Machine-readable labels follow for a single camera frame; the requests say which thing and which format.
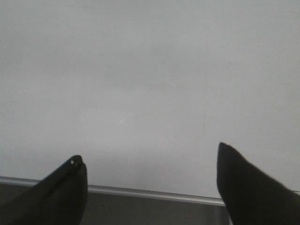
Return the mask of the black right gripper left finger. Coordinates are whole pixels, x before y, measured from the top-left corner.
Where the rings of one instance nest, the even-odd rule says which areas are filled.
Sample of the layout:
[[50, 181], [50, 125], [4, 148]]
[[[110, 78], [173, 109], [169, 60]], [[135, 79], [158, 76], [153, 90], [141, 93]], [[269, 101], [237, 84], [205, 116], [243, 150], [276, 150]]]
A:
[[46, 178], [0, 207], [2, 225], [78, 225], [88, 197], [87, 168], [74, 155]]

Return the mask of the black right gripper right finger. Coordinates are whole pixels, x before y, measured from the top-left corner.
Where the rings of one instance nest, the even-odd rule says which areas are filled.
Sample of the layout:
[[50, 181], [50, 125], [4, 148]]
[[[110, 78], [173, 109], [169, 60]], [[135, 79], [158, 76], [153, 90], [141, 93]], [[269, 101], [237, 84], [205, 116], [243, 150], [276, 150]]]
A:
[[234, 225], [298, 225], [300, 197], [221, 142], [217, 189]]

